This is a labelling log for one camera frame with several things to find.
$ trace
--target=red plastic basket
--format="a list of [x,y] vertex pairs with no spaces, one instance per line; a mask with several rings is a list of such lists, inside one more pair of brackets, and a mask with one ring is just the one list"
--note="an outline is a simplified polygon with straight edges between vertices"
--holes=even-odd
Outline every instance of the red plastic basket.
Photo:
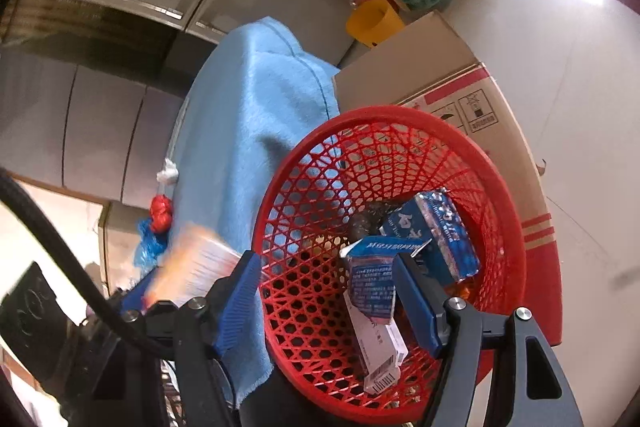
[[271,181],[253,241],[265,274],[265,334],[278,367],[323,409],[375,424],[415,421],[424,412],[440,364],[408,325],[399,324],[409,348],[400,381],[378,396],[364,393],[337,256],[350,216],[366,201],[443,186],[481,260],[470,300],[482,311],[511,313],[525,286],[516,210],[489,158],[445,121],[398,106],[345,113],[303,139]]

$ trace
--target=printed symbol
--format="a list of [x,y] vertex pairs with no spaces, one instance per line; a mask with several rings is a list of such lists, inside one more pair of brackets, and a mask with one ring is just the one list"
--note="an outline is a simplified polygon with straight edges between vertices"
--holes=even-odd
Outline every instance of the printed symbol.
[[471,132],[476,132],[498,122],[494,110],[482,89],[459,98],[458,101],[466,121],[471,127]]
[[478,95],[476,93],[470,94],[466,99],[477,118],[484,115],[484,111],[482,111],[482,108],[480,107],[480,100],[478,100]]
[[460,118],[460,111],[455,102],[447,103],[447,105],[431,111],[431,114],[466,134],[465,126],[462,123],[462,118]]

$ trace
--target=metal screw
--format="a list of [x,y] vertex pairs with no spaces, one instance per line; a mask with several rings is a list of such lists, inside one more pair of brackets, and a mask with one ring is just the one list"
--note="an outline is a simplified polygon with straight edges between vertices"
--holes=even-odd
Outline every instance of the metal screw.
[[452,297],[449,299],[449,306],[455,310],[463,310],[466,308],[466,302],[460,297]]
[[137,310],[127,310],[122,314],[122,319],[125,322],[135,322],[140,317],[140,312]]
[[201,310],[207,305],[207,299],[204,297],[194,297],[193,299],[189,299],[187,305],[192,310]]
[[528,308],[518,308],[516,315],[521,321],[528,321],[533,316]]

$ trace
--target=blue towel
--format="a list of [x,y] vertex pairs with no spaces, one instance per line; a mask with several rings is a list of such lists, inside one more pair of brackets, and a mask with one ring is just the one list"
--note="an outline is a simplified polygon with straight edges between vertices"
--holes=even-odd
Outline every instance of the blue towel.
[[[172,159],[175,185],[170,243],[186,223],[204,225],[236,251],[251,248],[255,219],[276,169],[300,140],[338,115],[338,70],[305,53],[269,17],[223,39],[196,77]],[[225,355],[238,405],[273,365],[256,295],[241,341]]]

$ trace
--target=barcode label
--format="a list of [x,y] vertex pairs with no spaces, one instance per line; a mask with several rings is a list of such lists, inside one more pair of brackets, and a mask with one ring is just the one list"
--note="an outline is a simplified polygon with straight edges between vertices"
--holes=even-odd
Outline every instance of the barcode label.
[[377,377],[382,375],[382,373],[384,373],[387,369],[389,369],[391,364],[394,363],[394,358],[395,358],[395,355],[391,355],[385,362],[383,362],[383,364],[379,368],[377,368],[373,373],[371,373],[371,380],[375,380]]
[[378,380],[375,384],[373,384],[371,388],[373,389],[373,391],[375,391],[376,394],[380,394],[395,381],[396,379],[391,375],[391,373],[388,373],[383,378]]

